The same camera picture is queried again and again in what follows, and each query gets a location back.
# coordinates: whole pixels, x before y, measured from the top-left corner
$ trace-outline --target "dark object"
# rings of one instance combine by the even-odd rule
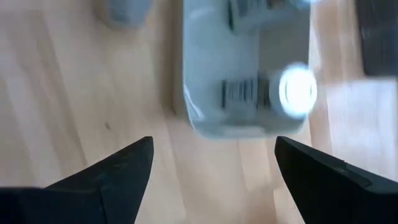
[[[398,0],[356,0],[364,72],[398,75]]]
[[[45,189],[1,189],[0,223],[134,223],[153,156],[146,137]]]
[[[275,156],[306,224],[398,223],[398,183],[285,137]]]

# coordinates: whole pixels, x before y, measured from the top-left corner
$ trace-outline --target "wooden floor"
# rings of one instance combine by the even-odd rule
[[[153,136],[136,223],[303,223],[275,139],[210,141],[174,116],[178,9],[156,0],[120,32],[89,0],[0,1],[0,185],[46,186]],[[291,137],[398,180],[397,82],[364,77],[354,1],[324,0],[312,22],[319,100]]]

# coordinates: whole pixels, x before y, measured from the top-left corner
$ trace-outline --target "light wood surface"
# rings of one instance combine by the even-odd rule
[[[46,186],[153,136],[136,223],[303,223],[275,139],[207,140],[174,116],[179,10],[157,0],[123,32],[89,0],[0,1],[0,185]],[[364,77],[354,1],[324,0],[312,24],[319,99],[290,137],[398,180],[397,82]]]

